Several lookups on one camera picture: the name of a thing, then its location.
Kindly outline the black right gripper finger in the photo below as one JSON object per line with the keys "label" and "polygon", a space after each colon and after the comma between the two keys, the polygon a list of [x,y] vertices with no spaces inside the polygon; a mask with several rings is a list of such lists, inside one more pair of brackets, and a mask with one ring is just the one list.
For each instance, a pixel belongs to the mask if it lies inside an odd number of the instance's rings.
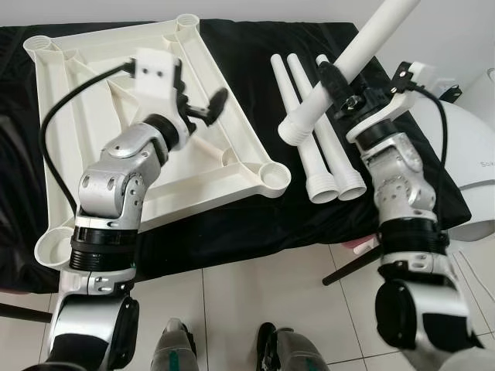
{"label": "black right gripper finger", "polygon": [[339,68],[329,61],[318,64],[319,83],[325,89],[330,100],[344,100],[347,98],[347,79]]}

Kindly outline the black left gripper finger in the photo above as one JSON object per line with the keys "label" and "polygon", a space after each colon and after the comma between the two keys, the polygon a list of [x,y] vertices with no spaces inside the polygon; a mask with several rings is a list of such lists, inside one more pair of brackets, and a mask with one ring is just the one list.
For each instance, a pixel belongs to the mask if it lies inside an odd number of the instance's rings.
{"label": "black left gripper finger", "polygon": [[225,110],[225,105],[229,98],[229,90],[227,88],[220,88],[208,102],[208,106],[205,108],[203,121],[205,124],[216,123],[219,116]]}

